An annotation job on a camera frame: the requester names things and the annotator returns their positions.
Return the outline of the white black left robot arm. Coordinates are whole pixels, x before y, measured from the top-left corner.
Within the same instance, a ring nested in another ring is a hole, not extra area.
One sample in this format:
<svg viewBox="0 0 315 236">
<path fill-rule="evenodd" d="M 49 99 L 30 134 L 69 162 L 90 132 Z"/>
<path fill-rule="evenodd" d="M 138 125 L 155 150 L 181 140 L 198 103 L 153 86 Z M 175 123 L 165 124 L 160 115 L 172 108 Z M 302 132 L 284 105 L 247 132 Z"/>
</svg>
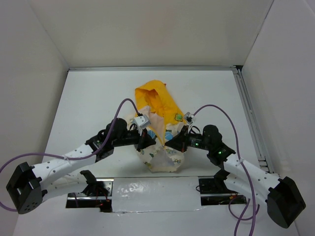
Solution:
<svg viewBox="0 0 315 236">
<path fill-rule="evenodd" d="M 146 129 L 149 125 L 146 115 L 135 117 L 130 129 L 124 119 L 118 118 L 60 159 L 33 166 L 27 162 L 18 165 L 6 186 L 15 211 L 29 213 L 44 201 L 71 192 L 81 191 L 86 196 L 92 196 L 99 189 L 105 192 L 104 185 L 83 168 L 112 155 L 115 147 L 133 145 L 141 151 L 154 145 L 155 141 Z"/>
</svg>

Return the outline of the yellow cream dinosaur kids jacket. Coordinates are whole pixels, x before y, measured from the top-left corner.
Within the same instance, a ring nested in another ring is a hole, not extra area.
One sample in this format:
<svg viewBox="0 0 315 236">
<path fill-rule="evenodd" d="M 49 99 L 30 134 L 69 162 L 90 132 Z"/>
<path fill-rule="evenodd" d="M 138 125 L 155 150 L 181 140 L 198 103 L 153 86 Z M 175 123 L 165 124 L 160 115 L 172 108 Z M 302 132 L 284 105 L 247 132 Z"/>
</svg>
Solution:
<svg viewBox="0 0 315 236">
<path fill-rule="evenodd" d="M 184 154 L 165 145 L 185 125 L 184 114 L 159 80 L 151 80 L 135 89 L 135 102 L 140 113 L 151 123 L 148 135 L 156 144 L 146 147 L 138 154 L 140 160 L 152 173 L 176 172 L 184 163 Z"/>
</svg>

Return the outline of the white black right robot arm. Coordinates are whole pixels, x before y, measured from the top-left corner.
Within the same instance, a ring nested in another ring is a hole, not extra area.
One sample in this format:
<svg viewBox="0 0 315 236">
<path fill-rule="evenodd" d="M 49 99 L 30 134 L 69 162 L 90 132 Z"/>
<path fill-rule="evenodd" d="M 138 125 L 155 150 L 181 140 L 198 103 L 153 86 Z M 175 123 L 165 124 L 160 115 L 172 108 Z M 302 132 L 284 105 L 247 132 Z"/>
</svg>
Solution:
<svg viewBox="0 0 315 236">
<path fill-rule="evenodd" d="M 252 204 L 266 207 L 269 217 L 282 228 L 289 228 L 306 207 L 294 180 L 280 178 L 238 157 L 222 141 L 222 135 L 214 125 L 205 126 L 201 134 L 190 133 L 185 125 L 165 145 L 182 153 L 188 148 L 207 151 L 207 158 L 220 168 L 214 176 L 216 190 L 237 192 L 250 199 Z"/>
</svg>

